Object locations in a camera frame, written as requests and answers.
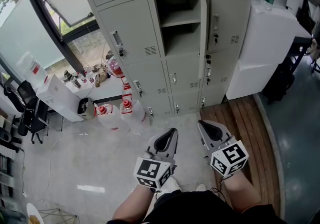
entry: red and white container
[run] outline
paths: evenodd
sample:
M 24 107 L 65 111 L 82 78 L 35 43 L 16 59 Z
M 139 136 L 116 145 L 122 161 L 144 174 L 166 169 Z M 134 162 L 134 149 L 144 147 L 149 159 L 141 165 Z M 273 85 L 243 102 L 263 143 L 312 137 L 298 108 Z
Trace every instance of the red and white container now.
M 118 107 L 106 104 L 95 107 L 94 115 L 98 116 L 100 123 L 111 131 L 129 132 L 130 127 L 121 119 L 121 112 Z
M 150 127 L 150 120 L 138 100 L 123 100 L 120 104 L 121 118 L 134 134 L 142 134 Z
M 121 77 L 122 83 L 123 83 L 123 87 L 122 87 L 122 101 L 123 100 L 129 100 L 132 102 L 132 89 L 131 86 L 129 84 L 129 82 L 127 81 L 125 76 Z

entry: locker shelf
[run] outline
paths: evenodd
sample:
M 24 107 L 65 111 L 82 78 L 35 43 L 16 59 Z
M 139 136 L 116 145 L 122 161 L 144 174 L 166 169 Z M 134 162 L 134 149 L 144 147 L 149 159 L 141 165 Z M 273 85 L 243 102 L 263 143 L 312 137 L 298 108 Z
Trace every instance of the locker shelf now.
M 199 53 L 200 24 L 187 24 L 162 29 L 165 55 Z
M 181 10 L 171 12 L 161 20 L 161 27 L 200 23 L 200 12 L 196 10 Z
M 200 0 L 156 0 L 156 3 L 162 28 L 201 22 Z

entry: office chair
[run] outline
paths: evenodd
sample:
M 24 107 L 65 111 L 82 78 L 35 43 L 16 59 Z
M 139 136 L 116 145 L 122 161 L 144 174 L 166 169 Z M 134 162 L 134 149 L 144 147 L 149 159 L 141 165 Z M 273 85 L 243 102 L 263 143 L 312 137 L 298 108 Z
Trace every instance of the office chair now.
M 14 104 L 16 109 L 22 113 L 19 124 L 18 124 L 18 134 L 21 136 L 26 136 L 28 131 L 31 132 L 31 142 L 34 144 L 34 135 L 36 135 L 40 144 L 43 143 L 40 140 L 38 132 L 47 128 L 46 135 L 48 135 L 48 124 L 46 120 L 48 118 L 48 108 L 43 101 L 39 100 L 36 96 L 34 89 L 28 81 L 23 81 L 18 89 L 24 105 L 20 102 L 19 97 L 11 90 L 10 87 L 5 86 L 4 94 L 9 97 L 11 102 Z

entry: window frame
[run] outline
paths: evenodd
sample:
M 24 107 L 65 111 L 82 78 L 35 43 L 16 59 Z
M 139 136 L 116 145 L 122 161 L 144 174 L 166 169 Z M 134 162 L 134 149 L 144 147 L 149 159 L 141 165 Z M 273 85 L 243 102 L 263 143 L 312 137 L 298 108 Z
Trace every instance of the window frame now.
M 75 28 L 74 30 L 68 32 L 65 35 L 61 35 L 59 28 L 54 23 L 49 11 L 46 9 L 44 0 L 29 1 L 40 22 L 42 23 L 43 27 L 47 31 L 48 35 L 50 36 L 54 44 L 61 51 L 62 55 L 75 69 L 76 72 L 82 73 L 84 75 L 84 66 L 81 63 L 81 61 L 76 57 L 76 55 L 72 52 L 71 48 L 68 46 L 68 43 L 86 34 L 100 29 L 97 21 L 92 20 L 80 27 Z

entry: concrete floor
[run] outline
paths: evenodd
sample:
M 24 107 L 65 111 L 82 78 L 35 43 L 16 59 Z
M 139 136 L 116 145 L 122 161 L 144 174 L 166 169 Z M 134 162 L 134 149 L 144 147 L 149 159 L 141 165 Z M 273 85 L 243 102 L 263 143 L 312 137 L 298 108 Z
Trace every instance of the concrete floor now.
M 320 74 L 310 73 L 310 63 L 305 56 L 280 102 L 268 105 L 260 95 L 280 150 L 290 224 L 308 223 L 320 207 Z
M 22 194 L 22 152 L 12 167 L 16 180 L 14 195 L 21 200 L 23 210 L 27 202 L 39 210 L 58 206 L 79 215 L 80 224 L 106 223 L 137 185 L 133 170 L 137 157 L 146 150 L 149 138 L 155 132 L 171 127 L 179 132 L 175 155 L 177 168 L 173 176 L 183 191 L 194 191 L 200 183 L 210 189 L 215 178 L 203 158 L 205 153 L 197 120 L 197 114 L 158 119 L 145 134 L 137 136 L 111 134 L 95 118 L 77 123 L 66 121 L 62 133 L 50 129 L 43 144 L 35 141 L 32 145 L 30 137 L 26 136 L 22 146 L 27 197 Z M 54 125 L 58 118 L 52 117 L 50 122 Z M 50 179 L 50 153 L 51 181 L 45 193 Z

